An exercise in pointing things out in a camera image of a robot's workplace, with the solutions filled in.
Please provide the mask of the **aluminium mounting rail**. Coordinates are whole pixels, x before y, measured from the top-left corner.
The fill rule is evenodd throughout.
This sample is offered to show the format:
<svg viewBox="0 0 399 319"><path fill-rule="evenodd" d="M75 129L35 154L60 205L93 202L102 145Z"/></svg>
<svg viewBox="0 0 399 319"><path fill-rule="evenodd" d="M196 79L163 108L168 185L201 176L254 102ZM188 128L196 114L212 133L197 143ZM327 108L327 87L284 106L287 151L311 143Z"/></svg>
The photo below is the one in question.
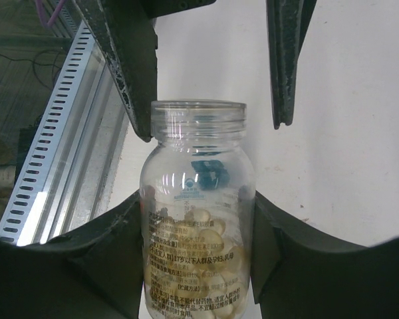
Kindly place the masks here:
<svg viewBox="0 0 399 319"><path fill-rule="evenodd" d="M46 243L107 211L127 128L110 71L93 51L19 245Z"/></svg>

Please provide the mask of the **clear pill bottle yellow capsules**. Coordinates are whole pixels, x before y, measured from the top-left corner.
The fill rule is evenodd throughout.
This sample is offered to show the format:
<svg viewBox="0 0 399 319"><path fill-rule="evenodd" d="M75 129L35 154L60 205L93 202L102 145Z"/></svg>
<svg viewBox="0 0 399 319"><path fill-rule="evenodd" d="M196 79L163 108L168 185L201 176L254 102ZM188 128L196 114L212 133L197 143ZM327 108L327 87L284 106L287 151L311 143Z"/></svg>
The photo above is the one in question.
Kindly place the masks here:
<svg viewBox="0 0 399 319"><path fill-rule="evenodd" d="M255 174L241 148L243 103L155 101L157 146L140 175L144 294L153 318L240 318L251 269ZM203 191L191 162L219 160L227 187Z"/></svg>

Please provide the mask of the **teal pill organizer box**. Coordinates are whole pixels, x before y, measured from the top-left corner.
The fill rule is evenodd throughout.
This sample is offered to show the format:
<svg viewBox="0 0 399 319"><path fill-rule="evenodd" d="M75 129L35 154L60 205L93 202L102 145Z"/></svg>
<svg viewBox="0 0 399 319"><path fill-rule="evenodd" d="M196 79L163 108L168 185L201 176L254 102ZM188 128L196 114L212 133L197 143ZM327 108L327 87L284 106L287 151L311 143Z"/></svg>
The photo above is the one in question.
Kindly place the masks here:
<svg viewBox="0 0 399 319"><path fill-rule="evenodd" d="M198 175L197 184L201 190L212 191L228 186L230 175L221 161L198 160L192 161L191 165Z"/></svg>

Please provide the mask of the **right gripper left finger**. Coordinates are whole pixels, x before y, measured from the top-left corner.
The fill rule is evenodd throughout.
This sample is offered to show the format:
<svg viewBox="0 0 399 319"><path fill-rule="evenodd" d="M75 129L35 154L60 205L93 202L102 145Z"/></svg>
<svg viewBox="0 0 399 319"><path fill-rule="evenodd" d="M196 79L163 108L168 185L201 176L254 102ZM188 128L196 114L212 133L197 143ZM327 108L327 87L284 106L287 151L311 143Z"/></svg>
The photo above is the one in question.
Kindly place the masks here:
<svg viewBox="0 0 399 319"><path fill-rule="evenodd" d="M0 240L0 318L137 318L140 196L44 244Z"/></svg>

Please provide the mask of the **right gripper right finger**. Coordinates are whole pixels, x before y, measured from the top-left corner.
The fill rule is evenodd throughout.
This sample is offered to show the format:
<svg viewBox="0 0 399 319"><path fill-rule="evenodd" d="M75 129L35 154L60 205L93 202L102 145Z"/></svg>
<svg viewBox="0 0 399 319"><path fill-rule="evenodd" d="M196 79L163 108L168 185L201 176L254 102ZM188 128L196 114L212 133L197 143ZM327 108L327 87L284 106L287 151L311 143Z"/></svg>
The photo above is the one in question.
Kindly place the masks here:
<svg viewBox="0 0 399 319"><path fill-rule="evenodd" d="M257 194L251 282L263 318L399 318L399 238L350 243Z"/></svg>

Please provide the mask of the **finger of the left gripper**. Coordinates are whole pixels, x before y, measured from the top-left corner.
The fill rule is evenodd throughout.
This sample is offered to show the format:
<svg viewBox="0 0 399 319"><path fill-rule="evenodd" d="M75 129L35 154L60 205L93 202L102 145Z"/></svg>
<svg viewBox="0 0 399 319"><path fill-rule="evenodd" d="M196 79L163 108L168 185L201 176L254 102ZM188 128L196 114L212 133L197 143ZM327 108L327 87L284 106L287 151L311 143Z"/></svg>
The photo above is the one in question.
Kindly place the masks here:
<svg viewBox="0 0 399 319"><path fill-rule="evenodd" d="M268 0L267 34L274 129L293 123L299 55L316 0Z"/></svg>
<svg viewBox="0 0 399 319"><path fill-rule="evenodd" d="M149 142L151 103L158 93L158 37L142 2L80 0L74 5L106 61L135 134Z"/></svg>

